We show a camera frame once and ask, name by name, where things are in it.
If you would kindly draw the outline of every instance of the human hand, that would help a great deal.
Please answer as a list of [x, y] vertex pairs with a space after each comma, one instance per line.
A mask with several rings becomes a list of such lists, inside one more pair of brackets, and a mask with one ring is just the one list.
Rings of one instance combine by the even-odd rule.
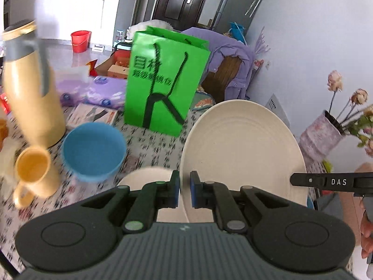
[[[360, 202], [360, 207], [365, 209], [363, 201]], [[361, 232], [361, 257], [366, 259], [373, 252], [373, 239], [370, 234], [373, 232], [373, 223], [368, 220], [367, 212], [364, 212], [360, 225]]]

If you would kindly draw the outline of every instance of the purple tissue package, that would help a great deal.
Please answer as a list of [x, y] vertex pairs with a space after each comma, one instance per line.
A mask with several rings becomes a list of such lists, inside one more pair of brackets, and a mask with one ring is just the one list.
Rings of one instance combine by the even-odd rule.
[[126, 98], [126, 79], [90, 77], [89, 83], [79, 80], [63, 80], [56, 84], [62, 106], [90, 103], [123, 110]]

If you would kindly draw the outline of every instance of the purple jacket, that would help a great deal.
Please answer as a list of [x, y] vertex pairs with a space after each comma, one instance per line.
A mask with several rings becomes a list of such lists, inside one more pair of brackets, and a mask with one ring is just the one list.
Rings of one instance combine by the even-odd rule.
[[208, 49], [211, 51], [207, 65], [209, 72], [217, 72], [226, 56], [239, 57], [242, 60], [236, 77], [225, 89], [224, 98], [225, 100], [245, 99], [255, 58], [252, 49], [236, 39], [208, 29], [192, 27], [182, 33], [208, 41]]

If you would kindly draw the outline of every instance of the yellow mug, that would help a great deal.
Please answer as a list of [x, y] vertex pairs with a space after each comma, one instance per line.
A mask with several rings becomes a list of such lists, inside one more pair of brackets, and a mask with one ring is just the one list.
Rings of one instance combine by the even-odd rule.
[[61, 184], [49, 152], [37, 146], [26, 148], [19, 155], [14, 174], [19, 180], [13, 193], [13, 201], [18, 208], [30, 205], [35, 196], [48, 198]]

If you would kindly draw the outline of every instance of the red bucket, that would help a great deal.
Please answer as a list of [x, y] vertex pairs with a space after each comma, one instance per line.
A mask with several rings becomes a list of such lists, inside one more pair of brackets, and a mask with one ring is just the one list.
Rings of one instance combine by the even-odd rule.
[[71, 34], [72, 51], [75, 53], [86, 51], [90, 36], [90, 31], [74, 31]]

